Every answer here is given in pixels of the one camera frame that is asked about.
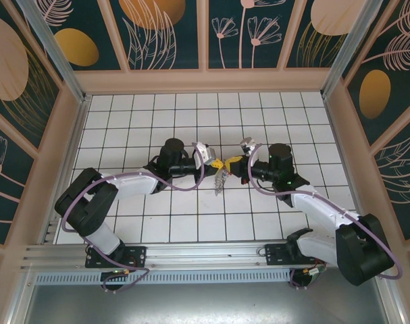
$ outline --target metal plate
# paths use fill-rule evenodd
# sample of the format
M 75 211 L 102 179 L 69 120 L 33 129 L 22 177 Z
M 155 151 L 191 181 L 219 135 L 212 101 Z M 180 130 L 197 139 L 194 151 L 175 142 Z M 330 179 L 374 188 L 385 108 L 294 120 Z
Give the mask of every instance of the metal plate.
M 315 258 L 301 256 L 292 260 L 286 250 L 286 244 L 266 244 L 265 245 L 267 265 L 314 265 Z
M 146 246 L 128 246 L 125 249 L 125 254 L 119 263 L 130 267 L 143 268 L 146 261 Z M 113 269 L 118 268 L 110 262 L 106 261 L 95 251 L 89 247 L 86 252 L 86 262 L 84 266 L 88 269 Z

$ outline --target white grid floor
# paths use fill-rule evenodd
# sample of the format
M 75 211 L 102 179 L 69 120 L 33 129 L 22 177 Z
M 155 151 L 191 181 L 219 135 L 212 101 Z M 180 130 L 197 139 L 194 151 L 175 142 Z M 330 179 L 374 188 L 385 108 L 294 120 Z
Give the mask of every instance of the white grid floor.
M 212 146 L 227 159 L 241 155 L 244 137 L 292 147 L 298 173 L 319 192 L 353 210 L 353 199 L 335 139 L 318 92 L 244 92 L 94 96 L 72 180 L 87 167 L 101 173 L 141 168 L 171 137 Z M 267 161 L 267 147 L 259 151 Z M 188 188 L 192 176 L 174 180 Z M 166 189 L 156 195 L 115 202 L 107 224 L 125 243 L 272 240 L 309 226 L 305 214 L 264 196 L 230 176 L 215 197 L 213 177 L 198 190 Z M 83 243 L 77 234 L 57 231 L 56 244 Z

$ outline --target enclosure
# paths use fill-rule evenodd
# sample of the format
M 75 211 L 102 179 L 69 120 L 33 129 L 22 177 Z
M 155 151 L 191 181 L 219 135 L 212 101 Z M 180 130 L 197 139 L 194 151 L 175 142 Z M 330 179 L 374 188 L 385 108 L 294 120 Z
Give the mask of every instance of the enclosure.
M 173 137 L 222 161 L 247 137 L 260 161 L 289 145 L 321 195 L 380 220 L 403 277 L 355 287 L 330 266 L 292 289 L 296 265 L 260 250 L 328 233 L 229 175 L 218 195 L 207 177 L 115 201 L 105 223 L 151 272 L 104 294 L 55 202 Z M 108 321 L 410 323 L 410 0 L 0 0 L 0 323 Z

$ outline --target gray metal floor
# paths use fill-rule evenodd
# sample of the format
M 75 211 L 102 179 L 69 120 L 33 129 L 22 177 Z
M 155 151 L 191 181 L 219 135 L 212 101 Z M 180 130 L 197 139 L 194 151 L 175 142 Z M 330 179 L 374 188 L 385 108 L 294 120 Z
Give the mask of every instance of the gray metal floor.
M 38 286 L 28 324 L 388 323 L 374 281 L 329 269 L 308 290 L 286 282 L 141 285 L 118 295 L 94 286 Z

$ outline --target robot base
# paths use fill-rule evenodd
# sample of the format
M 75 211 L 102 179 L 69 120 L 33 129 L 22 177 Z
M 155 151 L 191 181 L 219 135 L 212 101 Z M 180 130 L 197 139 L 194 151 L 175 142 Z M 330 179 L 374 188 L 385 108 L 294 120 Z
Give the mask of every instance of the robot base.
M 146 261 L 146 246 L 128 246 L 118 263 L 129 267 L 143 268 Z M 103 259 L 93 248 L 86 250 L 86 262 L 84 266 L 88 269 L 113 269 L 115 265 Z

